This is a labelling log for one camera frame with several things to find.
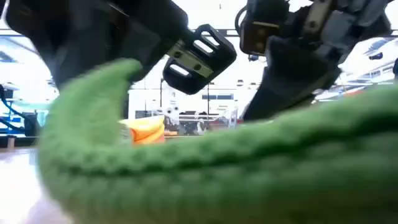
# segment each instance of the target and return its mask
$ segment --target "yellow object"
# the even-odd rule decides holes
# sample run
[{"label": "yellow object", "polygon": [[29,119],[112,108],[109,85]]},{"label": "yellow object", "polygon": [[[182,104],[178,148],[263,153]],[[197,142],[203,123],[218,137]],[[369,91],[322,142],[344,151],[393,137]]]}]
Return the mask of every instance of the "yellow object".
[{"label": "yellow object", "polygon": [[133,136],[133,144],[164,142],[164,116],[152,116],[139,119],[124,119]]}]

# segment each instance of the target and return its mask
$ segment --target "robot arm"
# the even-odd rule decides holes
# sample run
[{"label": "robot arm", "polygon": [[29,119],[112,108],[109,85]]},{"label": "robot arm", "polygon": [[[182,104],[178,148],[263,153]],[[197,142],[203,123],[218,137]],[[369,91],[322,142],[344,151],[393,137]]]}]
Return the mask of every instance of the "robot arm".
[{"label": "robot arm", "polygon": [[[236,22],[240,49],[265,55],[268,66],[244,119],[270,118],[311,102],[317,89],[329,89],[340,74],[337,65],[356,43],[391,31],[384,13],[390,1],[314,0],[293,13],[285,0],[248,0],[239,13],[246,10],[245,18]],[[59,88],[120,57],[143,64],[143,73],[131,80],[136,82],[167,54],[164,80],[194,94],[236,58],[231,43],[210,25],[190,31],[186,13],[171,0],[10,0],[6,20],[34,43]]]}]

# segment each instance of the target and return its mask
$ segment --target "table surface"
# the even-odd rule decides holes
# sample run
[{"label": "table surface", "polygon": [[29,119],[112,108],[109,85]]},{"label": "table surface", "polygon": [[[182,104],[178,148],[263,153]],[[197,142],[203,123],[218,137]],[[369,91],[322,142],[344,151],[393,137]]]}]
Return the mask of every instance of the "table surface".
[{"label": "table surface", "polygon": [[0,224],[71,224],[36,172],[34,149],[0,153]]}]

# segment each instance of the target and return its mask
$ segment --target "green knitted fabric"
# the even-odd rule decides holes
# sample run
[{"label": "green knitted fabric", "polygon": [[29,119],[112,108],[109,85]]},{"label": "green knitted fabric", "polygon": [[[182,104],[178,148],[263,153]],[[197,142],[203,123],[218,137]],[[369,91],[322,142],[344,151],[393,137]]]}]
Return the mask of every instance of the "green knitted fabric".
[{"label": "green knitted fabric", "polygon": [[117,120],[140,70],[93,70],[51,107],[39,171],[76,223],[398,223],[397,87],[133,148]]}]

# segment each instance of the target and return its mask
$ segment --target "green towel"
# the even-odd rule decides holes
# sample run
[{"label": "green towel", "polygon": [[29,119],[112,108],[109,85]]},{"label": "green towel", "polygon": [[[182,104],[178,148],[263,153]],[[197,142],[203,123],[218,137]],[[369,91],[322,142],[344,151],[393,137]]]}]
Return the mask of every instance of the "green towel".
[{"label": "green towel", "polygon": [[398,223],[396,86],[132,148],[117,121],[140,70],[127,59],[97,68],[51,106],[39,171],[77,224]]}]

